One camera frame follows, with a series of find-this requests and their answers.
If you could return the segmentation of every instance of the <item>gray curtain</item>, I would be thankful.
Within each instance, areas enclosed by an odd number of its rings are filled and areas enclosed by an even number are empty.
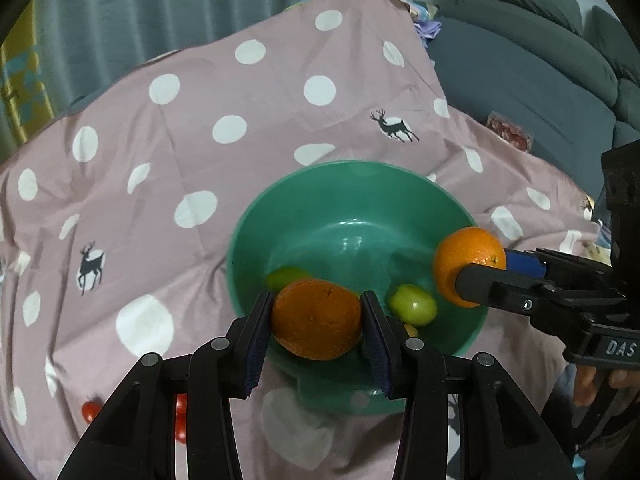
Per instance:
[[[56,114],[139,63],[209,43],[298,0],[36,0],[42,80]]]

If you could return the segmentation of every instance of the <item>pink blanket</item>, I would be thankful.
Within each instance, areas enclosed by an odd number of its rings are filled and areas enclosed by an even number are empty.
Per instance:
[[[82,403],[142,354],[226,332],[226,248],[258,193],[346,158],[429,176],[505,246],[579,254],[596,237],[564,174],[447,106],[399,0],[313,0],[150,62],[0,174],[0,424],[37,478],[59,473]],[[538,409],[564,366],[556,339],[506,313],[467,354],[481,350]],[[390,478],[397,415],[309,412],[268,364],[232,407],[245,478]]]

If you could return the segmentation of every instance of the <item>black deer silhouette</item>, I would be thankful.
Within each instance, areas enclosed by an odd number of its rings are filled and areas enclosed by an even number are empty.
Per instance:
[[[91,242],[88,245],[82,248],[80,254],[82,254],[82,261],[80,262],[80,275],[78,276],[78,285],[82,288],[81,296],[84,296],[84,286],[86,285],[86,277],[93,273],[94,275],[94,283],[91,286],[91,290],[94,290],[95,282],[98,280],[98,283],[102,283],[102,260],[104,258],[104,254],[101,254],[98,258],[94,258],[93,260],[89,259],[89,254],[95,247],[95,242]]]
[[[374,121],[378,123],[378,125],[380,126],[380,129],[385,133],[387,137],[389,138],[393,137],[395,139],[400,140],[401,142],[404,142],[404,140],[398,135],[398,132],[400,132],[402,134],[405,134],[407,139],[409,139],[410,142],[414,142],[411,136],[414,136],[415,140],[420,140],[418,139],[418,136],[414,134],[406,124],[404,124],[404,121],[402,119],[400,119],[399,123],[387,124],[385,119],[385,111],[377,110],[377,112],[378,112],[377,117],[374,112],[372,112],[369,117],[371,117]]]

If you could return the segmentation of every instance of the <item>patterned yellow fabric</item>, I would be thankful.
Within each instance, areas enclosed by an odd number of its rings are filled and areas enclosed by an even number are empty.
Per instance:
[[[0,46],[0,114],[11,137],[0,142],[20,146],[54,117],[40,73],[32,1]]]

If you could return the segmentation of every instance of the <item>human hand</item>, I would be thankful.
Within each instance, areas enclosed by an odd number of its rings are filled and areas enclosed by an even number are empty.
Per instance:
[[[596,368],[593,366],[577,366],[574,384],[574,403],[576,406],[589,406],[595,400],[598,393],[598,389],[593,383],[595,377]],[[640,372],[613,370],[609,374],[609,386],[615,389],[630,386],[640,387]]]

